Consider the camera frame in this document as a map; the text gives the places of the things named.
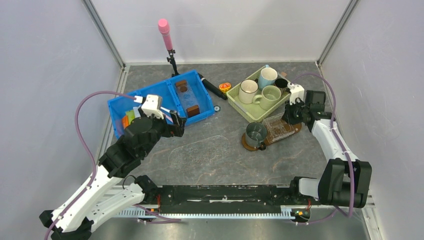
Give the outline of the green toothpaste tube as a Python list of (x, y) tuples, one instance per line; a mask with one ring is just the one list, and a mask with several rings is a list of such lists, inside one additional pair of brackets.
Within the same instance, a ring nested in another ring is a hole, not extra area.
[(135, 112), (134, 110), (129, 110), (125, 112), (125, 115), (127, 116), (128, 124), (130, 125), (131, 122), (135, 119)]

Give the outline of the orange toothpaste tube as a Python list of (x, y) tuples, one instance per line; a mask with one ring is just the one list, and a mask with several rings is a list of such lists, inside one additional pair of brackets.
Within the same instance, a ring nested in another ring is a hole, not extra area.
[(125, 116), (121, 119), (121, 123), (122, 123), (122, 128), (123, 128), (123, 129), (127, 128), (127, 127), (130, 125), (128, 115), (125, 115)]

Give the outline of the brown oval wooden tray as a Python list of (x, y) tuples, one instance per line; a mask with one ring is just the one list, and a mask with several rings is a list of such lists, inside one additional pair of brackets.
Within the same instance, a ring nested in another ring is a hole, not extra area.
[(248, 151), (263, 151), (269, 145), (297, 134), (301, 129), (300, 123), (291, 125), (283, 120), (283, 114), (278, 114), (262, 122), (249, 123), (241, 137), (241, 144)]

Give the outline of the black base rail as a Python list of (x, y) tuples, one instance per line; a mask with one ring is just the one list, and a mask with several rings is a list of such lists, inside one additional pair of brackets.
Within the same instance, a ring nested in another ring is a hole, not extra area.
[(163, 185), (151, 191), (137, 210), (143, 220), (170, 219), (302, 220), (313, 199), (283, 185)]

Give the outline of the light blue mug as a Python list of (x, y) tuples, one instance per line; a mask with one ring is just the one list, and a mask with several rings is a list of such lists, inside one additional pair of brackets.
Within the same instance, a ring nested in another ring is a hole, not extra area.
[(258, 88), (262, 90), (263, 88), (273, 85), (275, 80), (278, 78), (278, 72), (271, 68), (271, 67), (265, 67), (263, 68), (258, 77)]

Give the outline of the dark grey mug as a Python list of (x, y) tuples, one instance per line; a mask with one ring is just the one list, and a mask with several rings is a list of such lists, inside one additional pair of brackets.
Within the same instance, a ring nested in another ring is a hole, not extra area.
[(268, 130), (262, 123), (251, 122), (245, 129), (245, 142), (249, 147), (263, 151), (266, 149), (267, 135)]

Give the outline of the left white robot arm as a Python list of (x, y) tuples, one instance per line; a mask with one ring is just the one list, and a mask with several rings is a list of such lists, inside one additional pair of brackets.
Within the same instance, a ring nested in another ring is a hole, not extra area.
[(63, 205), (43, 211), (39, 219), (47, 227), (45, 239), (87, 240), (104, 222), (127, 207), (153, 203), (159, 188), (147, 176), (105, 201), (100, 201), (113, 186), (124, 180), (154, 148), (161, 138), (182, 137), (187, 119), (170, 111), (172, 124), (165, 118), (141, 114), (124, 129), (123, 135), (100, 157), (93, 173)]

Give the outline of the pink microphone on stand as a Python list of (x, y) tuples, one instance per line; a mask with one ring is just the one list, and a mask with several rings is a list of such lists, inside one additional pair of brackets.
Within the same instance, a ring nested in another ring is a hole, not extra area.
[(166, 58), (166, 60), (168, 63), (171, 64), (173, 69), (173, 73), (171, 74), (171, 76), (172, 77), (178, 76), (179, 72), (178, 72), (176, 60), (174, 57), (174, 54), (176, 53), (176, 51), (173, 48), (173, 43), (172, 43), (172, 39), (170, 35), (171, 28), (170, 28), (169, 22), (165, 18), (161, 18), (158, 20), (157, 26), (168, 53), (168, 57)]

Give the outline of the white toothbrush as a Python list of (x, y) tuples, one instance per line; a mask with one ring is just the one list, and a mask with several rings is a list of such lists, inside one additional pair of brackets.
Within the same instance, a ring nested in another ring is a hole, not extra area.
[(165, 112), (167, 112), (167, 113), (171, 113), (171, 112), (175, 112), (175, 110), (171, 110), (171, 109), (168, 109), (168, 108), (165, 108), (165, 107), (160, 107), (160, 109), (161, 109), (161, 111), (165, 111)]

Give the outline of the light green mug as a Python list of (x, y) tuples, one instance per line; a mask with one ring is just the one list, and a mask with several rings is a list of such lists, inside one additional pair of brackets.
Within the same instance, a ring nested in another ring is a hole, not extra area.
[(281, 90), (274, 86), (268, 85), (264, 87), (260, 94), (253, 97), (252, 103), (258, 104), (263, 110), (271, 109), (282, 96)]

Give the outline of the black mug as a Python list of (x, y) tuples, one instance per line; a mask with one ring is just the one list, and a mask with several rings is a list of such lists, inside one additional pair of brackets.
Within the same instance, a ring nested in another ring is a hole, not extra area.
[(290, 90), (288, 88), (288, 81), (285, 78), (277, 78), (274, 82), (274, 85), (280, 89), (282, 94), (289, 94)]

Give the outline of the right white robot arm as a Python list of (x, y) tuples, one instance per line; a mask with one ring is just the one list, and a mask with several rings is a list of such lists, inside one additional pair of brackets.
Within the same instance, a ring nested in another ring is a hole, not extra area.
[(282, 120), (291, 126), (305, 124), (317, 139), (327, 158), (320, 178), (297, 176), (291, 182), (289, 199), (302, 204), (309, 197), (323, 205), (363, 208), (367, 203), (372, 166), (361, 161), (347, 147), (331, 112), (325, 110), (326, 93), (307, 90), (290, 90), (289, 103)]

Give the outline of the clear plastic toothbrush holder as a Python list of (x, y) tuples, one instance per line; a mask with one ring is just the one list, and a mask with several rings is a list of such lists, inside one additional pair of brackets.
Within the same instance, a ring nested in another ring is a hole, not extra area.
[(290, 125), (282, 120), (283, 113), (267, 117), (262, 121), (262, 124), (267, 129), (267, 137), (264, 141), (265, 145), (269, 146), (282, 139), (288, 138), (299, 131), (298, 127)]

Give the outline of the green plastic basket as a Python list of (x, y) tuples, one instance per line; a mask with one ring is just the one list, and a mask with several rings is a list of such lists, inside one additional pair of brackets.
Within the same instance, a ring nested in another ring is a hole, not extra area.
[(249, 123), (252, 122), (262, 122), (267, 118), (272, 112), (274, 112), (281, 105), (287, 103), (290, 99), (290, 93), (284, 91), (282, 96), (274, 103), (270, 109), (262, 109), (259, 104), (254, 103), (243, 103), (239, 98), (239, 93), (241, 93), (241, 82), (232, 87), (229, 91), (226, 92), (228, 103)]

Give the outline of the black cylinder marker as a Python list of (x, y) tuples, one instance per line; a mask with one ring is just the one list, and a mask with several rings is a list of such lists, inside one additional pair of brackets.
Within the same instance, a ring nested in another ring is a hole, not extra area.
[(211, 91), (213, 94), (215, 94), (216, 96), (218, 96), (219, 98), (221, 98), (223, 100), (228, 99), (227, 95), (224, 92), (222, 92), (218, 87), (216, 87), (211, 82), (209, 82), (202, 74), (199, 73), (198, 75), (200, 77), (200, 80), (201, 80), (203, 86), (207, 90)]

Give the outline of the white mug brown rim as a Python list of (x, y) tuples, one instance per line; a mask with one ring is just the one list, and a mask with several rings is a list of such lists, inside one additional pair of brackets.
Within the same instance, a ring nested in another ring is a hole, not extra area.
[(258, 84), (251, 79), (243, 80), (239, 85), (238, 98), (243, 104), (252, 104), (259, 87)]

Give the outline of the orange yellow toy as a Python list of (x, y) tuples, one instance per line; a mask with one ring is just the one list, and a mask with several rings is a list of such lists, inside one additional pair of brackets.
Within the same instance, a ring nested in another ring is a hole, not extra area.
[(232, 88), (232, 85), (229, 82), (225, 82), (225, 83), (221, 83), (218, 86), (218, 88), (221, 92), (223, 92), (225, 94), (226, 92), (228, 92)]

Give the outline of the white toothpaste tube red cap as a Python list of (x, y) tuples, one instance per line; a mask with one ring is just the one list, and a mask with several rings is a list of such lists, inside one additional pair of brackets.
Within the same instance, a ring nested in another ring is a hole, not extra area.
[(133, 112), (134, 112), (134, 117), (135, 118), (140, 118), (141, 117), (140, 107), (139, 106), (133, 107)]

